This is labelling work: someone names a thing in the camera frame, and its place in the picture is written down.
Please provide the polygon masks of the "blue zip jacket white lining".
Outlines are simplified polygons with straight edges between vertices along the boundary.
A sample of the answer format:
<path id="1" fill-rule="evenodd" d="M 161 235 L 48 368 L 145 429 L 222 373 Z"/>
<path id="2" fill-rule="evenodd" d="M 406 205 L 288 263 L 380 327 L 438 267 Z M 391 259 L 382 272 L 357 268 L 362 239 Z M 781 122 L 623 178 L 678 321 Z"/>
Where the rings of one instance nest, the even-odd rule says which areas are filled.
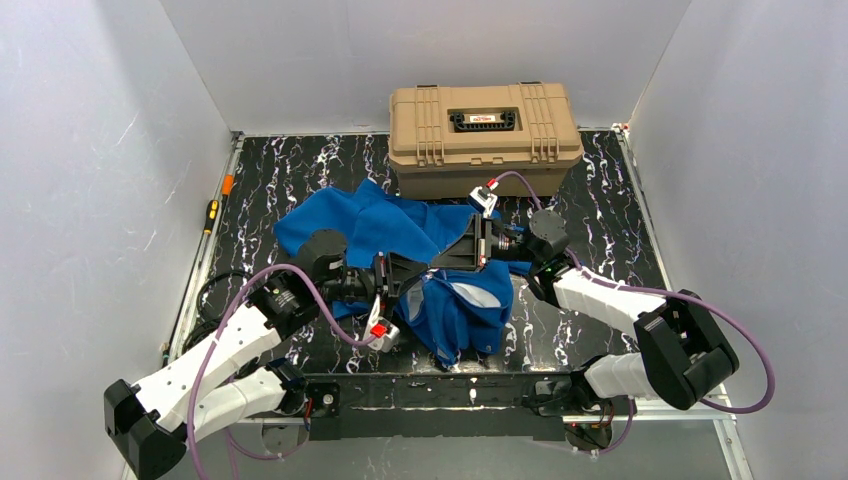
<path id="1" fill-rule="evenodd" d="M 460 237 L 474 212 L 469 205 L 392 196 L 364 180 L 354 192 L 318 190 L 278 220 L 273 232 L 289 255 L 314 232 L 331 229 L 344 235 L 352 267 L 371 266 L 379 252 L 427 262 Z M 469 349 L 497 354 L 514 304 L 511 277 L 529 268 L 527 262 L 493 260 L 479 272 L 438 270 L 401 298 L 394 317 L 445 366 Z"/>

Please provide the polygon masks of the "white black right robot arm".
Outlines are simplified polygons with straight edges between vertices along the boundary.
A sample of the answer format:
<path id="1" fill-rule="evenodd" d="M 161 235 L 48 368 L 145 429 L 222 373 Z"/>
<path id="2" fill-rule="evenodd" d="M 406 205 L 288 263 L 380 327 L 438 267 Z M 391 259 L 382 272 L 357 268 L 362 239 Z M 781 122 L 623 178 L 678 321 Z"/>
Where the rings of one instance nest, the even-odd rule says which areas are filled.
<path id="1" fill-rule="evenodd" d="M 634 339 L 637 352 L 597 356 L 571 374 L 566 395 L 576 401 L 658 398 L 687 410 L 738 370 L 734 349 L 699 297 L 615 283 L 580 265 L 568 244 L 565 220 L 549 210 L 523 227 L 474 214 L 430 265 L 478 272 L 494 260 L 527 262 L 524 278 L 537 299 Z"/>

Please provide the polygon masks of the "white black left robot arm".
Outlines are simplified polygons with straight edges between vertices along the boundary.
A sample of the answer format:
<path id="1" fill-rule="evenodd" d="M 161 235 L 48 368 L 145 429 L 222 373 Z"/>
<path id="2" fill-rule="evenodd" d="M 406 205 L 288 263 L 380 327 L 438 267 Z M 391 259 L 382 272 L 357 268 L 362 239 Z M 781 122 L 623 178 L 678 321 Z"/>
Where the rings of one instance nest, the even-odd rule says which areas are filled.
<path id="1" fill-rule="evenodd" d="M 105 390 L 106 432 L 136 478 L 161 478 L 199 440 L 246 417 L 290 398 L 307 404 L 305 379 L 283 360 L 235 376 L 309 322 L 323 318 L 353 347 L 389 349 L 393 309 L 429 266 L 379 252 L 369 267 L 351 267 L 346 252 L 342 233 L 316 231 L 288 262 L 250 278 L 212 333 L 159 371 Z"/>

